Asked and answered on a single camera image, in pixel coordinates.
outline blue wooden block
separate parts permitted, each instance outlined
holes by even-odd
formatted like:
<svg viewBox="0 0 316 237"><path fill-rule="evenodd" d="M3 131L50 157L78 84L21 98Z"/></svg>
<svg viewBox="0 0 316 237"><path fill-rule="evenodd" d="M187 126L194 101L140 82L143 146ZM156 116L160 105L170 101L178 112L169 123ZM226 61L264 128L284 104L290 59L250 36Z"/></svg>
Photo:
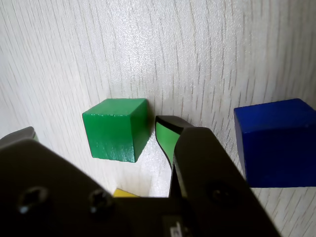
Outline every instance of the blue wooden block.
<svg viewBox="0 0 316 237"><path fill-rule="evenodd" d="M254 188L316 186L316 111L300 99L235 108L242 171Z"/></svg>

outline screw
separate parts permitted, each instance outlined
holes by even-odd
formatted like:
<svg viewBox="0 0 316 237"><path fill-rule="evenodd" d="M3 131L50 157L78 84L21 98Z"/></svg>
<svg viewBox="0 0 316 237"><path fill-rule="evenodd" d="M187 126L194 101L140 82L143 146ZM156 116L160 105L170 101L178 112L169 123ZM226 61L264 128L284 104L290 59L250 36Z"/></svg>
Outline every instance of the screw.
<svg viewBox="0 0 316 237"><path fill-rule="evenodd" d="M212 201L217 204L233 205L237 201L236 191L222 182L216 182L210 185L208 193Z"/></svg>
<svg viewBox="0 0 316 237"><path fill-rule="evenodd" d="M90 212L94 213L102 213L113 206L112 196L103 189L97 189L93 191L90 196Z"/></svg>
<svg viewBox="0 0 316 237"><path fill-rule="evenodd" d="M44 187L32 187L27 189L20 197L18 210L21 214L27 214L31 210L43 205L48 198L48 189Z"/></svg>

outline gray object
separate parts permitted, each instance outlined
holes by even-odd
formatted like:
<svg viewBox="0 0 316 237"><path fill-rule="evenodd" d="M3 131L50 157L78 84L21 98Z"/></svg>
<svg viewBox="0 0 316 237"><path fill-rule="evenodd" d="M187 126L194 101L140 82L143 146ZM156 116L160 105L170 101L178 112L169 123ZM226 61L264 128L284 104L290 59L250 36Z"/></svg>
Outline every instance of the gray object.
<svg viewBox="0 0 316 237"><path fill-rule="evenodd" d="M33 127L26 127L2 137L0 139L0 148L23 139L34 139L38 141Z"/></svg>

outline green wooden block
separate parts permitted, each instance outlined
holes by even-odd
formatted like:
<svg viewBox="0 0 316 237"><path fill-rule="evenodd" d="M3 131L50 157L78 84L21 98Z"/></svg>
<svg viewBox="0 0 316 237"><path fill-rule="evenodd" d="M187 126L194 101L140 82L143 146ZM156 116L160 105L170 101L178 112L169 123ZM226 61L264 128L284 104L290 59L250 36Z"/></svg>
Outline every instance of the green wooden block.
<svg viewBox="0 0 316 237"><path fill-rule="evenodd" d="M82 118L94 158L136 162L150 136L146 99L106 99Z"/></svg>

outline white wooden surface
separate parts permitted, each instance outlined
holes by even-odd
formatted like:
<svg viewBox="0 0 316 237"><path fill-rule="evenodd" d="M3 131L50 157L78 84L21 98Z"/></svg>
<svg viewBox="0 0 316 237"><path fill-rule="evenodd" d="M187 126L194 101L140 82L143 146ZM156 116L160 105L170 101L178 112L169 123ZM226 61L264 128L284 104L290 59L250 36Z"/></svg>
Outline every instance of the white wooden surface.
<svg viewBox="0 0 316 237"><path fill-rule="evenodd" d="M2 0L0 137L31 125L111 192L166 196L154 136L136 164L93 159L81 120L106 98L145 97L211 128L240 169L233 108L299 97L316 109L315 22L312 0ZM283 236L316 235L315 188L254 193Z"/></svg>

